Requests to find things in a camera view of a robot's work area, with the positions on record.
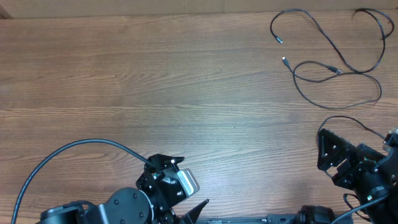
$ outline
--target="coiled black cable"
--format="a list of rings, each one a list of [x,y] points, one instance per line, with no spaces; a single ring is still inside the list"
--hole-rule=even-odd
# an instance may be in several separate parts
[[[138,158],[139,160],[141,160],[142,162],[145,162],[146,164],[155,167],[156,169],[162,169],[159,166],[156,166],[154,163],[152,163],[151,161],[148,161],[146,158],[140,156],[138,153],[134,152],[133,150],[129,149],[126,146],[123,146],[120,143],[111,141],[111,140],[107,140],[107,139],[84,139],[84,140],[79,140],[79,141],[75,141],[75,142],[71,142],[69,144],[66,144],[64,146],[62,146],[61,148],[55,150],[53,153],[51,153],[49,156],[47,156],[42,162],[40,162],[40,164],[37,165],[37,167],[30,173],[30,175],[28,176],[28,178],[26,179],[24,185],[21,188],[21,191],[19,192],[17,201],[15,203],[15,207],[14,207],[14,213],[12,214],[12,218],[11,218],[11,224],[16,224],[17,221],[17,216],[18,216],[18,211],[19,211],[19,206],[21,205],[22,202],[22,198],[25,194],[25,191],[27,189],[27,187],[29,186],[30,182],[32,181],[33,177],[36,175],[36,173],[38,173],[38,171],[49,161],[51,160],[54,156],[60,154],[61,152],[73,147],[73,146],[77,146],[80,144],[87,144],[87,143],[105,143],[105,144],[109,144],[112,146],[116,146],[128,153],[130,153],[131,155],[133,155],[134,157]]]
[[[310,102],[311,104],[313,104],[313,105],[315,105],[315,106],[319,106],[319,107],[324,108],[324,109],[332,109],[332,110],[350,108],[350,107],[353,107],[353,106],[358,106],[358,105],[362,105],[362,104],[365,104],[365,103],[371,103],[371,102],[375,102],[375,101],[380,100],[380,98],[381,98],[381,96],[382,96],[382,87],[381,87],[380,82],[377,81],[374,77],[372,77],[372,76],[370,76],[370,75],[367,75],[367,74],[365,74],[365,73],[368,73],[368,72],[374,70],[374,69],[380,64],[380,61],[381,61],[381,59],[382,59],[382,57],[383,57],[383,55],[384,55],[384,51],[385,51],[385,49],[386,49],[386,38],[389,37],[389,36],[392,34],[392,32],[394,31],[394,22],[392,21],[392,19],[391,19],[387,14],[385,14],[385,13],[383,13],[383,12],[381,12],[381,11],[375,10],[375,9],[361,8],[361,9],[357,9],[357,10],[354,11],[353,16],[354,16],[357,12],[365,12],[365,13],[369,14],[369,15],[377,22],[377,24],[378,24],[378,26],[379,26],[379,28],[380,28],[380,31],[381,31],[381,35],[382,35],[382,39],[381,39],[381,40],[382,40],[382,42],[383,42],[382,52],[381,52],[380,57],[379,57],[379,59],[377,60],[376,64],[375,64],[373,67],[371,67],[371,68],[369,68],[369,69],[367,69],[367,70],[359,71],[359,70],[355,69],[353,66],[351,66],[351,65],[347,62],[347,60],[344,58],[343,54],[338,50],[337,46],[336,46],[336,45],[333,43],[333,41],[326,35],[325,31],[323,31],[323,29],[320,27],[319,23],[318,23],[318,22],[315,20],[315,18],[314,18],[309,12],[307,12],[306,10],[303,10],[303,9],[286,9],[286,10],[283,10],[283,11],[281,11],[280,13],[278,13],[278,14],[272,19],[271,24],[270,24],[270,31],[271,31],[271,34],[275,37],[275,39],[276,39],[279,43],[283,44],[283,41],[282,41],[282,39],[281,39],[279,36],[277,36],[277,35],[274,33],[274,31],[272,30],[272,24],[274,23],[275,19],[278,18],[278,17],[279,17],[280,15],[282,15],[283,13],[292,12],[292,11],[299,11],[299,12],[304,12],[304,13],[306,13],[306,14],[314,21],[315,25],[317,25],[319,31],[320,31],[320,32],[326,37],[326,39],[329,41],[329,43],[331,44],[331,46],[334,48],[334,50],[335,50],[335,51],[337,52],[337,54],[340,56],[340,59],[343,61],[343,63],[352,71],[352,72],[345,72],[345,73],[342,73],[341,70],[339,70],[339,69],[337,69],[337,68],[335,68],[335,67],[333,67],[333,66],[325,65],[324,63],[320,63],[320,62],[316,62],[316,61],[305,61],[305,62],[302,62],[302,63],[298,64],[294,69],[291,69],[291,67],[289,66],[289,62],[288,62],[287,59],[284,57],[284,58],[282,58],[283,63],[284,63],[284,64],[286,65],[286,67],[290,70],[290,72],[292,72],[294,85],[296,86],[298,92],[299,92],[308,102]],[[379,19],[378,19],[376,16],[374,16],[370,11],[376,12],[376,13],[378,13],[378,14],[384,16],[386,19],[389,20],[389,22],[390,22],[391,25],[392,25],[392,29],[391,29],[391,31],[390,31],[388,34],[384,34],[384,29],[383,29],[383,26],[381,25]],[[309,79],[309,78],[304,78],[304,77],[298,76],[298,75],[296,74],[296,69],[298,69],[299,66],[302,66],[302,65],[305,65],[305,64],[308,64],[308,63],[314,63],[314,64],[317,64],[317,65],[319,65],[319,66],[325,67],[325,68],[329,69],[330,71],[336,73],[336,75],[332,75],[332,76],[330,76],[330,77],[328,77],[328,78],[325,78],[325,79],[323,79],[323,80],[312,80],[312,79]],[[368,78],[374,80],[374,81],[377,83],[378,87],[379,87],[379,96],[378,96],[376,99],[367,100],[367,101],[363,101],[363,102],[360,102],[360,103],[355,103],[355,104],[352,104],[352,105],[341,106],[341,107],[329,107],[329,106],[324,106],[324,105],[315,103],[315,102],[313,102],[312,100],[310,100],[308,97],[306,97],[305,94],[304,94],[304,93],[301,91],[301,89],[299,88],[299,85],[297,84],[297,81],[296,81],[296,78],[299,78],[299,79],[305,80],[305,81],[307,81],[307,82],[322,83],[322,82],[325,82],[325,81],[327,81],[327,80],[331,80],[332,78],[340,77],[340,76],[343,76],[343,75],[364,75],[365,77],[368,77]]]

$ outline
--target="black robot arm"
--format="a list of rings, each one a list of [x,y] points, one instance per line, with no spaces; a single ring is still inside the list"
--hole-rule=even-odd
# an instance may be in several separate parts
[[[184,157],[156,154],[148,160],[162,169],[146,164],[136,189],[120,189],[97,206],[79,201],[49,209],[41,214],[37,224],[194,224],[208,200],[181,218],[172,209],[199,191],[191,171],[177,166]]]
[[[352,145],[327,129],[318,133],[318,168],[327,172],[333,166],[336,186],[353,190],[375,224],[398,223],[398,130],[384,140],[385,156],[364,143]]]

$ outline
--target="black wire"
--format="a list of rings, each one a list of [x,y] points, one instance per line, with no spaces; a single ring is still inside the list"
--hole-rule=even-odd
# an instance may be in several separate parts
[[[359,199],[358,199],[358,197],[355,195],[355,194],[344,194],[343,195],[343,199],[344,199],[344,201],[346,202],[346,204],[349,206],[349,208],[350,209],[354,209],[353,208],[353,206],[348,202],[348,200],[347,200],[347,196],[353,196],[354,198],[356,198],[358,201],[359,201]],[[359,217],[361,217],[363,220],[366,220],[366,221],[368,221],[368,222],[370,222],[371,221],[371,219],[370,218],[366,218],[366,217],[364,217],[364,216],[362,216],[362,215],[360,215],[358,212],[355,212],[355,214],[357,214]]]
[[[347,60],[344,58],[343,54],[338,50],[337,46],[336,46],[336,45],[333,43],[333,41],[326,35],[325,31],[323,31],[323,29],[320,27],[319,23],[318,23],[318,22],[315,20],[315,18],[314,18],[309,12],[307,12],[306,10],[303,10],[303,9],[286,9],[286,10],[283,10],[283,11],[281,11],[280,13],[278,13],[278,14],[272,19],[271,24],[270,24],[270,31],[271,31],[271,34],[277,39],[277,41],[278,41],[279,43],[283,44],[283,41],[282,41],[282,39],[281,39],[280,37],[278,37],[278,36],[274,33],[274,31],[272,30],[272,24],[274,23],[275,19],[278,18],[281,14],[283,14],[283,13],[285,13],[285,12],[292,12],[292,11],[300,11],[300,12],[306,13],[306,14],[314,21],[315,25],[317,25],[319,31],[320,31],[320,32],[326,37],[326,39],[329,41],[329,43],[331,44],[331,46],[334,48],[334,50],[335,50],[335,51],[337,52],[337,54],[340,56],[340,59],[342,59],[343,63],[352,71],[352,72],[340,73],[340,71],[339,71],[337,68],[335,68],[335,67],[332,67],[332,66],[329,66],[329,65],[325,65],[325,64],[320,63],[320,62],[315,62],[315,61],[305,61],[305,62],[302,62],[302,63],[298,64],[298,65],[294,68],[294,70],[292,70],[292,69],[290,68],[290,66],[289,66],[289,63],[284,62],[285,65],[289,68],[290,72],[292,72],[292,74],[293,74],[294,85],[296,86],[298,92],[299,92],[308,102],[312,103],[312,104],[315,105],[315,106],[319,106],[319,107],[321,107],[321,108],[324,108],[324,109],[345,109],[345,108],[349,108],[349,107],[353,107],[353,106],[362,105],[362,104],[365,104],[365,103],[371,103],[371,102],[378,101],[378,100],[381,98],[381,96],[382,96],[382,87],[381,87],[381,84],[380,84],[379,81],[377,81],[374,77],[372,77],[372,76],[370,76],[370,75],[367,75],[367,74],[365,74],[365,73],[374,70],[374,69],[380,64],[380,61],[381,61],[381,59],[382,59],[382,57],[383,57],[383,55],[384,55],[384,51],[385,51],[385,49],[386,49],[386,38],[389,37],[389,36],[392,34],[392,32],[394,31],[394,22],[392,21],[392,19],[391,19],[387,14],[385,14],[385,13],[383,13],[383,12],[381,12],[381,11],[375,10],[375,9],[361,8],[361,9],[357,9],[357,10],[354,11],[353,16],[354,16],[357,12],[365,12],[365,13],[369,14],[369,15],[377,22],[377,24],[378,24],[378,26],[379,26],[379,28],[380,28],[380,31],[381,31],[381,35],[382,35],[382,39],[381,39],[381,40],[383,41],[382,52],[381,52],[380,57],[379,57],[379,59],[377,60],[376,64],[375,64],[372,68],[370,68],[370,69],[367,69],[367,70],[365,70],[365,71],[359,71],[359,70],[355,69],[354,67],[352,67],[352,66],[347,62]],[[378,13],[378,14],[384,16],[385,18],[387,18],[387,19],[389,20],[389,22],[390,22],[391,25],[392,25],[392,29],[391,29],[391,31],[390,31],[387,35],[384,34],[384,29],[383,29],[383,27],[382,27],[382,25],[381,25],[379,19],[378,19],[376,16],[374,16],[372,13],[370,13],[369,11],[376,12],[376,13]],[[330,69],[331,71],[334,71],[334,72],[337,72],[337,71],[338,71],[338,73],[337,73],[336,75],[332,75],[332,76],[330,76],[330,77],[328,77],[328,78],[326,78],[326,79],[323,79],[323,80],[311,80],[311,79],[308,79],[308,78],[303,78],[303,77],[301,77],[301,76],[298,76],[298,75],[296,74],[296,72],[295,72],[296,69],[297,69],[299,66],[304,65],[304,64],[306,64],[306,63],[315,63],[315,64],[318,64],[318,65],[320,65],[320,66],[326,67],[326,68]],[[320,104],[315,103],[315,102],[311,101],[310,99],[308,99],[308,98],[304,95],[304,93],[301,91],[301,89],[299,88],[299,86],[298,86],[298,84],[297,84],[297,81],[296,81],[296,77],[297,77],[297,78],[300,78],[300,79],[305,80],[305,81],[307,81],[307,82],[321,83],[321,82],[325,82],[325,81],[330,80],[330,79],[332,79],[332,78],[340,77],[340,76],[343,76],[343,75],[364,75],[365,77],[368,77],[368,78],[370,78],[370,79],[373,79],[373,80],[377,83],[377,85],[378,85],[378,87],[379,87],[379,89],[380,89],[380,94],[379,94],[379,96],[378,96],[376,99],[373,99],[373,100],[367,100],[367,101],[364,101],[364,102],[355,103],[355,104],[348,105],[348,106],[342,106],[342,107],[329,107],[329,106],[323,106],[323,105],[320,105]]]
[[[30,175],[28,176],[28,178],[26,179],[24,185],[21,188],[21,191],[19,192],[17,201],[15,203],[15,207],[14,207],[14,213],[12,214],[12,219],[11,219],[11,224],[15,224],[17,221],[17,216],[18,216],[18,210],[19,210],[19,206],[21,205],[21,201],[22,198],[25,194],[25,191],[28,187],[28,185],[30,184],[30,182],[32,181],[33,177],[36,175],[36,173],[49,161],[51,160],[54,156],[60,154],[61,152],[63,152],[66,149],[69,149],[70,147],[73,146],[77,146],[80,144],[86,144],[86,143],[105,143],[105,144],[110,144],[112,146],[118,147],[128,153],[130,153],[131,155],[133,155],[134,157],[138,158],[139,160],[141,160],[142,162],[145,162],[146,164],[155,167],[156,169],[161,169],[160,167],[156,166],[155,164],[153,164],[151,161],[148,161],[146,158],[140,156],[138,153],[134,152],[133,150],[129,149],[126,146],[123,146],[120,143],[111,141],[111,140],[106,140],[106,139],[84,139],[84,140],[79,140],[79,141],[75,141],[75,142],[71,142],[69,144],[66,144],[64,146],[62,146],[61,148],[57,149],[56,151],[54,151],[53,153],[51,153],[49,156],[47,156],[42,162],[40,162],[40,164],[37,165],[37,167],[30,173]]]
[[[357,122],[358,124],[360,124],[365,130],[370,131],[370,132],[372,132],[373,134],[377,134],[377,135],[378,135],[380,138],[382,138],[382,139],[385,139],[385,138],[386,138],[386,137],[383,136],[382,134],[380,134],[380,133],[374,131],[373,129],[370,129],[370,128],[366,127],[362,122],[358,121],[357,119],[352,118],[352,117],[349,117],[349,116],[343,116],[343,115],[334,115],[334,116],[330,116],[330,117],[328,117],[327,119],[325,119],[325,120],[322,122],[321,126],[319,126],[318,134],[319,134],[319,132],[321,131],[322,127],[326,124],[326,122],[327,122],[329,119],[332,119],[332,118],[347,118],[347,119],[352,119],[353,121],[355,121],[355,122]]]
[[[299,68],[299,66],[304,65],[304,64],[306,64],[306,63],[315,63],[315,64],[318,64],[318,65],[324,66],[324,67],[326,67],[326,68],[327,68],[328,65],[324,65],[324,64],[322,64],[322,63],[320,63],[320,62],[305,61],[305,62],[302,62],[302,63],[298,64],[298,65],[294,68],[294,70],[292,70],[292,69],[290,68],[290,66],[287,66],[287,68],[290,70],[290,72],[292,72],[292,75],[293,75],[293,82],[294,82],[294,85],[296,86],[297,91],[304,97],[304,99],[306,99],[308,102],[312,103],[312,104],[315,105],[315,106],[319,106],[319,107],[321,107],[321,108],[329,109],[329,110],[339,110],[339,109],[345,109],[345,108],[350,108],[350,107],[353,107],[353,106],[362,105],[362,104],[365,104],[365,103],[376,102],[376,101],[380,100],[380,98],[381,98],[381,96],[382,96],[382,87],[381,87],[380,82],[379,82],[377,79],[375,79],[374,77],[372,77],[371,75],[368,75],[368,74],[365,74],[365,73],[345,72],[345,73],[340,73],[340,74],[332,75],[332,76],[330,76],[330,77],[328,77],[328,78],[325,78],[325,79],[322,79],[322,80],[312,80],[312,79],[304,78],[304,77],[301,77],[301,76],[297,75],[297,74],[296,74],[296,69]],[[297,84],[297,80],[296,80],[296,77],[297,77],[297,78],[299,78],[299,79],[301,79],[301,80],[305,80],[305,81],[307,81],[307,82],[322,83],[322,82],[331,80],[332,78],[341,77],[341,76],[343,76],[343,75],[363,75],[363,76],[365,76],[365,77],[368,77],[368,78],[374,80],[374,81],[377,83],[377,85],[378,85],[378,87],[379,87],[379,90],[380,90],[379,96],[378,96],[376,99],[373,99],[373,100],[366,100],[366,101],[363,101],[363,102],[354,103],[354,104],[352,104],[352,105],[347,105],[347,106],[340,106],[340,107],[324,106],[324,105],[318,104],[318,103],[316,103],[316,102],[310,100],[307,96],[305,96],[305,94],[301,91],[301,89],[300,89],[300,87],[299,87],[299,84]]]
[[[332,222],[331,224],[336,224],[339,220],[341,220],[341,219],[347,217],[348,215],[351,215],[351,214],[354,213],[354,212],[357,212],[357,211],[359,211],[359,210],[362,210],[362,209],[368,208],[368,207],[370,207],[370,206],[372,206],[372,205],[374,205],[374,204],[377,204],[377,203],[379,203],[379,202],[385,200],[386,198],[388,198],[388,194],[385,195],[385,196],[383,196],[383,197],[381,197],[381,198],[375,199],[375,200],[373,200],[373,201],[371,201],[371,202],[368,202],[368,203],[365,203],[365,204],[360,205],[360,206],[358,206],[358,207],[355,207],[355,208],[351,209],[350,211],[345,212],[344,214],[342,214],[342,215],[340,215],[339,217],[337,217],[335,220],[333,220],[333,222]]]

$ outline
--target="black cable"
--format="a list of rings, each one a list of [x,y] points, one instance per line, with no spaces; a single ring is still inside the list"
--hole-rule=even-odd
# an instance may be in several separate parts
[[[368,202],[368,203],[365,203],[365,204],[360,205],[360,206],[358,206],[358,207],[355,207],[355,208],[351,209],[350,211],[345,212],[344,214],[342,214],[342,215],[340,215],[339,217],[337,217],[335,220],[333,220],[333,222],[332,222],[331,224],[336,224],[339,220],[341,220],[341,219],[347,217],[348,215],[351,215],[351,214],[354,213],[354,212],[357,212],[357,211],[359,211],[359,210],[362,210],[362,209],[368,208],[368,207],[370,207],[370,206],[372,206],[372,205],[375,205],[375,204],[377,204],[377,203],[379,203],[379,202],[385,200],[386,198],[388,198],[388,194],[385,195],[385,196],[383,196],[383,197],[381,197],[381,198],[375,199],[375,200],[373,200],[373,201],[371,201],[371,202]]]
[[[384,51],[385,51],[385,49],[386,49],[386,38],[389,37],[389,36],[392,34],[392,32],[394,31],[394,22],[392,21],[392,19],[391,19],[387,14],[385,14],[385,13],[383,13],[383,12],[381,12],[381,11],[375,10],[375,9],[361,8],[361,9],[357,9],[357,10],[354,11],[353,16],[354,16],[357,12],[365,12],[365,13],[369,14],[369,15],[377,22],[377,24],[378,24],[378,26],[379,26],[379,28],[380,28],[380,31],[381,31],[381,35],[382,35],[382,39],[381,39],[381,40],[383,41],[382,52],[381,52],[380,57],[379,57],[379,59],[377,60],[376,64],[375,64],[372,68],[370,68],[370,69],[367,69],[367,70],[365,70],[365,71],[359,71],[359,70],[355,69],[354,67],[352,67],[352,66],[347,62],[347,60],[344,58],[343,54],[338,50],[337,46],[336,46],[336,45],[333,43],[333,41],[326,35],[325,31],[323,31],[323,29],[320,27],[319,23],[318,23],[318,22],[315,20],[315,18],[314,18],[309,12],[307,12],[306,10],[303,10],[303,9],[286,9],[286,10],[283,10],[283,11],[281,11],[280,13],[278,13],[278,14],[272,19],[271,24],[270,24],[270,31],[271,31],[271,34],[275,37],[275,39],[276,39],[279,43],[283,44],[283,41],[282,41],[282,39],[281,39],[280,37],[278,37],[278,36],[274,33],[274,31],[272,30],[272,24],[274,23],[275,19],[278,18],[281,14],[283,14],[283,13],[285,13],[285,12],[292,12],[292,11],[300,11],[300,12],[306,13],[306,14],[314,21],[315,25],[317,25],[319,31],[320,31],[320,32],[326,37],[326,39],[329,41],[329,43],[331,44],[331,46],[334,48],[334,50],[335,50],[335,51],[337,52],[337,54],[340,56],[340,59],[342,59],[343,63],[352,71],[352,72],[341,73],[341,70],[339,70],[339,69],[337,69],[337,68],[335,68],[335,67],[333,67],[333,66],[325,65],[325,64],[323,64],[323,63],[315,62],[315,61],[305,61],[305,62],[302,62],[302,63],[298,64],[298,65],[294,68],[294,70],[292,70],[292,69],[290,68],[290,66],[289,66],[289,63],[288,63],[287,59],[286,59],[286,58],[283,58],[282,60],[284,61],[285,65],[288,67],[288,69],[290,70],[290,72],[292,72],[292,74],[293,74],[294,84],[295,84],[295,86],[296,86],[298,92],[299,92],[307,101],[309,101],[309,102],[312,103],[313,105],[319,106],[319,107],[325,108],[325,109],[344,109],[344,108],[349,108],[349,107],[352,107],[352,106],[358,106],[358,105],[362,105],[362,104],[365,104],[365,103],[370,103],[370,102],[378,101],[378,100],[381,98],[381,96],[382,96],[381,84],[380,84],[374,77],[372,77],[372,76],[370,76],[370,75],[366,75],[365,73],[374,70],[374,69],[380,64],[380,61],[381,61],[381,59],[382,59],[382,57],[383,57],[383,55],[384,55]],[[374,16],[372,13],[370,13],[370,11],[376,12],[376,13],[378,13],[378,14],[384,16],[385,18],[387,18],[387,19],[389,20],[389,22],[390,22],[391,25],[392,25],[392,29],[391,29],[391,31],[390,31],[387,35],[384,34],[384,29],[383,29],[383,27],[382,27],[382,25],[381,25],[379,19],[378,19],[376,16]],[[332,72],[335,72],[336,75],[330,76],[330,77],[328,77],[328,78],[326,78],[326,79],[324,79],[324,80],[311,80],[311,79],[307,79],[307,78],[303,78],[303,77],[298,76],[298,75],[295,73],[296,69],[297,69],[299,66],[304,65],[304,64],[306,64],[306,63],[315,63],[315,64],[318,64],[318,65],[320,65],[320,66],[322,66],[322,67],[325,67],[325,68],[331,70]],[[343,76],[343,75],[364,75],[365,77],[368,77],[368,78],[370,78],[370,79],[373,79],[373,80],[378,84],[378,86],[379,86],[379,89],[380,89],[380,94],[379,94],[379,96],[378,96],[376,99],[374,99],[374,100],[368,100],[368,101],[364,101],[364,102],[360,102],[360,103],[355,103],[355,104],[348,105],[348,106],[335,107],[335,108],[334,108],[334,107],[328,107],[328,106],[323,106],[323,105],[320,105],[320,104],[318,104],[318,103],[315,103],[315,102],[309,100],[309,99],[303,94],[303,92],[302,92],[301,89],[299,88],[299,86],[298,86],[298,84],[297,84],[297,81],[296,81],[296,77],[297,77],[297,78],[300,78],[300,79],[305,80],[305,81],[308,81],[308,82],[321,83],[321,82],[325,82],[325,81],[330,80],[330,79],[332,79],[332,78],[340,77],[340,76]]]
[[[385,138],[386,138],[386,137],[383,136],[382,134],[380,134],[380,133],[374,131],[373,129],[370,129],[370,128],[366,127],[362,122],[358,121],[357,119],[352,118],[352,117],[349,117],[349,116],[343,116],[343,115],[334,115],[334,116],[330,116],[330,117],[328,117],[327,119],[325,119],[325,120],[322,122],[321,126],[319,126],[318,134],[319,134],[319,132],[321,131],[322,127],[326,124],[326,122],[327,122],[329,119],[332,119],[332,118],[347,118],[347,119],[352,119],[353,121],[355,121],[355,122],[357,122],[358,124],[360,124],[365,130],[370,131],[370,132],[372,132],[373,134],[378,135],[378,136],[379,136],[380,138],[382,138],[382,139],[385,139]]]
[[[319,107],[321,107],[321,108],[329,109],[329,110],[345,109],[345,108],[350,108],[350,107],[353,107],[353,106],[362,105],[362,104],[365,104],[365,103],[376,102],[376,101],[380,100],[380,98],[381,98],[381,96],[382,96],[382,87],[381,87],[380,82],[379,82],[377,79],[375,79],[374,77],[372,77],[371,75],[368,75],[368,74],[365,74],[365,73],[355,73],[355,72],[340,73],[341,71],[338,70],[337,68],[332,67],[332,66],[329,66],[329,65],[325,65],[325,64],[323,64],[323,63],[316,62],[316,61],[305,61],[305,62],[302,62],[302,63],[298,64],[298,65],[294,68],[294,70],[292,70],[291,67],[290,67],[290,65],[289,65],[289,62],[287,61],[287,59],[286,59],[285,57],[282,58],[282,61],[283,61],[283,63],[286,65],[286,67],[290,70],[290,72],[292,72],[292,75],[293,75],[293,82],[294,82],[294,85],[296,86],[297,91],[304,97],[304,99],[306,99],[308,102],[312,103],[312,104],[315,105],[315,106],[319,106]],[[301,77],[301,76],[297,75],[297,74],[296,74],[296,69],[298,69],[299,66],[302,66],[302,65],[304,65],[304,64],[306,64],[306,63],[314,63],[314,64],[317,64],[317,65],[320,65],[320,66],[322,66],[322,67],[325,67],[325,68],[331,70],[332,72],[335,72],[336,75],[332,75],[332,76],[330,76],[330,77],[328,77],[328,78],[324,78],[324,79],[322,79],[322,80],[312,80],[312,79],[304,78],[304,77]],[[307,81],[307,82],[322,83],[322,82],[331,80],[332,78],[341,77],[341,76],[343,76],[343,75],[363,75],[363,76],[365,76],[365,77],[368,77],[368,78],[374,80],[374,81],[377,83],[377,85],[378,85],[378,87],[379,87],[379,90],[380,90],[379,96],[378,96],[376,99],[373,99],[373,100],[366,100],[366,101],[363,101],[363,102],[360,102],[360,103],[354,103],[354,104],[352,104],[352,105],[347,105],[347,106],[340,106],[340,107],[324,106],[324,105],[318,104],[318,103],[316,103],[316,102],[310,100],[307,96],[305,96],[305,94],[301,91],[301,89],[300,89],[300,87],[299,87],[299,84],[297,84],[297,80],[296,80],[296,77],[297,77],[297,78],[299,78],[299,79],[301,79],[301,80],[305,80],[305,81]]]
[[[138,158],[139,160],[141,160],[142,162],[145,162],[146,164],[155,167],[156,169],[161,169],[160,167],[156,166],[155,164],[153,164],[151,161],[148,161],[146,158],[140,156],[138,153],[134,152],[133,150],[129,149],[126,146],[123,146],[120,143],[111,141],[111,140],[106,140],[106,139],[84,139],[84,140],[79,140],[79,141],[75,141],[75,142],[71,142],[69,144],[66,144],[64,146],[62,146],[61,148],[55,150],[53,153],[51,153],[49,156],[47,156],[42,162],[40,162],[40,164],[37,165],[37,167],[30,173],[30,175],[28,176],[28,178],[26,179],[24,185],[21,188],[21,191],[19,192],[17,201],[15,203],[15,207],[14,207],[14,213],[12,214],[12,219],[11,219],[11,224],[15,224],[17,221],[17,216],[18,216],[18,210],[19,210],[19,206],[21,205],[21,201],[22,198],[25,194],[25,191],[28,187],[28,185],[30,184],[30,182],[32,181],[33,177],[36,175],[36,173],[49,161],[51,160],[54,156],[60,154],[61,152],[69,149],[70,147],[73,146],[77,146],[80,144],[86,144],[86,143],[105,143],[105,144],[110,144],[112,146],[118,147],[128,153],[130,153],[131,155],[133,155],[134,157]]]
[[[347,196],[349,196],[349,195],[350,195],[350,196],[353,196],[353,197],[356,198],[358,201],[359,201],[359,199],[358,199],[358,197],[357,197],[355,194],[344,194],[344,195],[343,195],[343,199],[344,199],[345,203],[349,206],[350,209],[354,209],[353,206],[352,206],[352,205],[348,202],[348,200],[347,200]],[[361,217],[363,220],[366,220],[366,221],[368,221],[368,222],[371,221],[370,218],[366,218],[366,217],[360,215],[358,212],[355,212],[355,214],[357,214],[357,215],[358,215],[359,217]]]

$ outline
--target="wooden table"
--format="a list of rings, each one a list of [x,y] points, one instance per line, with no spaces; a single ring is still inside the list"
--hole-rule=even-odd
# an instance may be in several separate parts
[[[397,21],[398,11],[386,11]],[[376,22],[351,11],[312,12],[349,62],[372,66],[382,42]],[[31,170],[58,147],[106,138],[145,157],[185,156],[201,190],[178,205],[179,215],[202,200],[202,217],[295,213],[304,204],[349,208],[343,193],[317,169],[315,136],[331,115],[353,116],[383,134],[397,126],[398,35],[371,72],[383,85],[377,103],[324,110],[305,101],[292,66],[319,60],[343,70],[327,40],[303,14],[275,12],[179,16],[92,17],[0,21],[0,223],[9,223]],[[389,24],[383,21],[386,30]],[[307,66],[320,78],[330,72]],[[365,78],[299,83],[313,100],[344,105],[377,97]],[[382,139],[351,121],[327,128],[381,151]],[[18,223],[73,200],[107,201],[134,187],[143,163],[110,146],[78,146],[51,160],[22,201]]]

